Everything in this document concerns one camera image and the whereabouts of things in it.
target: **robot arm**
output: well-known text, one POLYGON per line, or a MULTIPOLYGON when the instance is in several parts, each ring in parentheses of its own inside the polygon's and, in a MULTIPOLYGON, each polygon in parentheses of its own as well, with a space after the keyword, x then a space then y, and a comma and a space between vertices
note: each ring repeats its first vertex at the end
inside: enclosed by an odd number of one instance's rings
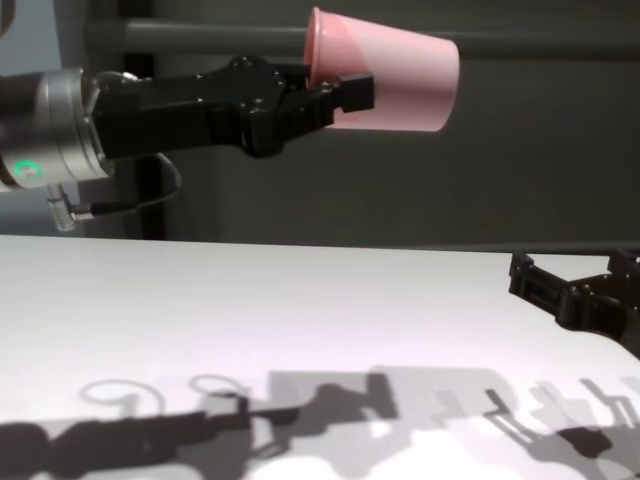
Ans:
POLYGON ((268 157, 331 125, 337 108, 374 107, 368 73, 309 87, 308 66, 255 56, 199 75, 116 75, 110 82, 81 70, 0 78, 0 193, 47 187, 58 228, 70 230, 98 212, 157 203, 69 204, 60 184, 105 178, 115 161, 208 145, 268 157))

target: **green led light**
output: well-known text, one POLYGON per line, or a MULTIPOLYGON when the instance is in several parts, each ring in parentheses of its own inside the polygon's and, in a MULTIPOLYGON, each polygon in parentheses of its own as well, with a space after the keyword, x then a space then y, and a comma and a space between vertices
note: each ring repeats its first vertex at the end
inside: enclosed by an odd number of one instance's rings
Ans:
POLYGON ((19 178, 40 178, 42 177, 42 167, 31 160, 21 160, 13 166, 13 174, 19 178))

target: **cable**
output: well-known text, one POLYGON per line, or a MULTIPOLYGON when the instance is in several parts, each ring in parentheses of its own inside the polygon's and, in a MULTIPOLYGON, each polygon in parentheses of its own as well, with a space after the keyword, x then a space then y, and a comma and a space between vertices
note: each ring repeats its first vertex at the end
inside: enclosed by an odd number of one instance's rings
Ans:
POLYGON ((136 77, 133 73, 128 72, 115 72, 111 70, 105 70, 103 72, 98 72, 95 74, 96 84, 95 88, 91 92, 91 96, 87 102, 87 113, 91 115, 93 113, 93 109, 98 103, 98 97, 100 96, 100 92, 103 89, 101 88, 101 80, 105 80, 108 78, 118 79, 123 83, 126 82, 139 82, 140 79, 136 77))
POLYGON ((166 202, 167 200, 173 198, 182 188, 182 175, 180 175, 180 171, 173 164, 169 158, 163 153, 156 153, 155 157, 160 160, 162 165, 165 166, 165 170, 171 172, 173 176, 173 186, 169 189, 165 194, 152 198, 150 200, 144 200, 141 202, 110 202, 110 203, 94 203, 85 207, 86 210, 88 208, 88 212, 90 217, 104 217, 106 215, 123 215, 128 213, 134 213, 140 209, 151 207, 153 205, 158 205, 160 203, 166 202))

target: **plastic cup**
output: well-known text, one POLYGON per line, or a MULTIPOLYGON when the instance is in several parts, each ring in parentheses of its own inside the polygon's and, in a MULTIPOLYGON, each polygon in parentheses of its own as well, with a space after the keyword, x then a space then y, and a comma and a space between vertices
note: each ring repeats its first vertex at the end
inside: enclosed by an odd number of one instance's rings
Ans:
POLYGON ((304 59, 311 86, 364 72, 374 76, 375 108, 338 110, 334 128, 435 132, 453 110, 460 57, 449 40, 314 8, 304 59))

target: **gray horizontal rail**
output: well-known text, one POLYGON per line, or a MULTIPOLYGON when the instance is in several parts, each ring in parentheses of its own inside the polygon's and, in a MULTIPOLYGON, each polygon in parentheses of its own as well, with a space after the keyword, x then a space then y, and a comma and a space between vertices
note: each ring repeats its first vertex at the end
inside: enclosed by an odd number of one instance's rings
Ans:
MULTIPOLYGON (((422 32, 456 42, 469 59, 640 60, 640 34, 592 32, 422 32)), ((160 19, 87 24, 93 51, 301 57, 306 28, 233 27, 160 19)))

